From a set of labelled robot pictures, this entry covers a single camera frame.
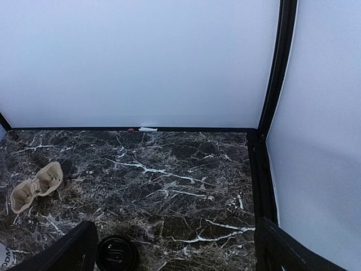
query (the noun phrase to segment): black round lid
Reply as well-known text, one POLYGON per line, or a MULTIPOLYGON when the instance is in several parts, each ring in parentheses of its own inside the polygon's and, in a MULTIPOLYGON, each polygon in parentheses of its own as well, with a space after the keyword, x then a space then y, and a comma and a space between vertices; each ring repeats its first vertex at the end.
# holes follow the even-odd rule
POLYGON ((96 265, 101 271, 132 271, 138 260, 137 248, 126 237, 112 235, 98 244, 96 265))

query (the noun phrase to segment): black container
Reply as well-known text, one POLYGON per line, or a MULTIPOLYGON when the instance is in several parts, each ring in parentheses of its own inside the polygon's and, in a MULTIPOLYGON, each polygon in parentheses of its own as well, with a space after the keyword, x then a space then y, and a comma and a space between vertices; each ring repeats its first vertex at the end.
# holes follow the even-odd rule
POLYGON ((101 271, 133 271, 138 262, 137 248, 124 236, 108 236, 98 244, 96 265, 101 271))

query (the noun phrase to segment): small white object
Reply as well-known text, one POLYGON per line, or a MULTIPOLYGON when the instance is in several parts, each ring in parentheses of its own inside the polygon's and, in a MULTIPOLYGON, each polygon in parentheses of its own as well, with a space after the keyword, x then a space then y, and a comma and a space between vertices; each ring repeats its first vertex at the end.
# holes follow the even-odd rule
POLYGON ((13 262, 14 254, 12 250, 0 243, 0 266, 5 268, 10 267, 13 262))
POLYGON ((146 128, 146 127, 140 127, 140 132, 156 132, 158 131, 158 128, 146 128))

